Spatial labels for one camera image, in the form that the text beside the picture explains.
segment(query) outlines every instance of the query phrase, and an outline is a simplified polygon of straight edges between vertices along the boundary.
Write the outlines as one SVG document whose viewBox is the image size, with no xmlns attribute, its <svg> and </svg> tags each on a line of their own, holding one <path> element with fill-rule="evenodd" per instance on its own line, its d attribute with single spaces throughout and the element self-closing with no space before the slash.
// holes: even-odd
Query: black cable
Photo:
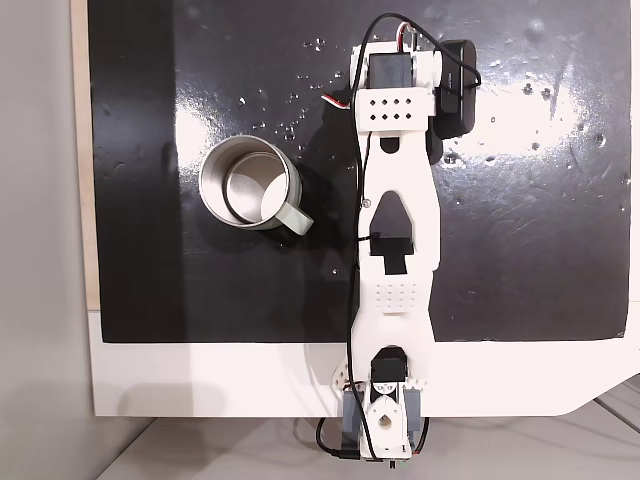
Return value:
<svg viewBox="0 0 640 480">
<path fill-rule="evenodd" d="M 364 162 L 362 164 L 362 198 L 360 199 L 360 206 L 362 206 L 362 202 L 364 202 L 364 175 L 367 173 L 367 163 L 369 162 L 369 151 L 371 151 L 371 134 L 373 132 L 369 132 L 367 135 L 367 149 L 364 154 Z"/>
<path fill-rule="evenodd" d="M 336 450 L 335 448 L 327 447 L 322 441 L 322 426 L 324 425 L 324 422 L 326 420 L 327 420 L 326 418 L 321 418 L 320 421 L 318 422 L 318 426 L 316 427 L 316 443 L 322 450 L 327 452 L 329 455 L 331 455 L 332 457 L 337 457 L 338 450 Z"/>
<path fill-rule="evenodd" d="M 418 445 L 416 445 L 416 449 L 413 451 L 414 455 L 420 455 L 420 452 L 424 448 L 424 442 L 427 440 L 427 433 L 429 433 L 429 417 L 426 417 L 422 424 L 422 433 L 420 434 Z"/>
</svg>

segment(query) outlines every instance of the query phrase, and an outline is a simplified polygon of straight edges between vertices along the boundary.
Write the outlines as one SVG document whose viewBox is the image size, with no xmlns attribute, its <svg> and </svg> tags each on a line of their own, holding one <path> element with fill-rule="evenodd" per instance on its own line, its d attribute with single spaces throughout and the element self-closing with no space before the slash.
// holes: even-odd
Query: stainless steel mug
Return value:
<svg viewBox="0 0 640 480">
<path fill-rule="evenodd" d="M 281 224 L 298 235 L 313 220 L 299 208 L 302 183 L 282 151 L 251 135 L 218 143 L 200 166 L 202 201 L 221 222 L 247 230 Z"/>
</svg>

